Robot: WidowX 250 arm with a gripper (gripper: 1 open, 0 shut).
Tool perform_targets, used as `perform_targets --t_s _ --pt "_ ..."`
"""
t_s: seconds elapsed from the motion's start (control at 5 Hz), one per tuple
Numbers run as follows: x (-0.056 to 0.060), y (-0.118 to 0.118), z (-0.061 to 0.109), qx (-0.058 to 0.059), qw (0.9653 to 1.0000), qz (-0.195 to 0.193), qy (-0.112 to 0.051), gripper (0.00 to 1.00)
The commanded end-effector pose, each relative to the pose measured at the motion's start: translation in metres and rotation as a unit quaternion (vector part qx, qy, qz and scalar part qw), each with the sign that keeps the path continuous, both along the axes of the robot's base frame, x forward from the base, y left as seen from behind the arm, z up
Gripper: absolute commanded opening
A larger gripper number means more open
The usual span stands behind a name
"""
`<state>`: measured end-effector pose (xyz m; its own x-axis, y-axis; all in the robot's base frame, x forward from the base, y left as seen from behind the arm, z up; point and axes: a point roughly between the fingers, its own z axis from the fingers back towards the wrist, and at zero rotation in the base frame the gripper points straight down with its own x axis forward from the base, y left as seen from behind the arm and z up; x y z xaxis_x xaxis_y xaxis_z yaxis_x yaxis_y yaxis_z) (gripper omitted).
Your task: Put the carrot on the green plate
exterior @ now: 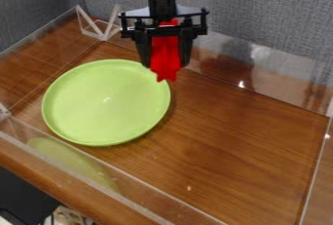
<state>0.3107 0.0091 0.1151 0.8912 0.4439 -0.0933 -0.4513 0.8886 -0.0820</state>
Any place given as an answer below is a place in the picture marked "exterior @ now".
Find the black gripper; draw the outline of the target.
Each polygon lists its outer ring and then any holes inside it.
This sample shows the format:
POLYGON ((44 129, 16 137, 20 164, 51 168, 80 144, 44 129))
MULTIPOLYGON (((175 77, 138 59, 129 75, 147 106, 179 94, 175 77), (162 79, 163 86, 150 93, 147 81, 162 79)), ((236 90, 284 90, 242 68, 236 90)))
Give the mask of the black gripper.
POLYGON ((209 33, 209 10, 198 7, 175 7, 170 17, 151 16, 150 8, 119 13, 121 37, 135 39, 135 47, 145 67, 151 67, 151 37, 178 36, 181 66, 190 62, 193 39, 209 33))

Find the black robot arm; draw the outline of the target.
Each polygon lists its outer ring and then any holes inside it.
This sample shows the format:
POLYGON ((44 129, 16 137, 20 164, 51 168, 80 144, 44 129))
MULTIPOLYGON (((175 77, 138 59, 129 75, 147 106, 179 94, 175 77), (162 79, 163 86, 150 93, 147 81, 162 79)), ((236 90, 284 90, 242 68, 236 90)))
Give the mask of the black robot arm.
POLYGON ((135 42, 142 64, 153 62, 153 39, 177 38, 179 66, 191 58, 193 41, 209 33, 206 8, 185 7, 175 0, 149 0, 149 6, 119 13, 121 37, 135 42))

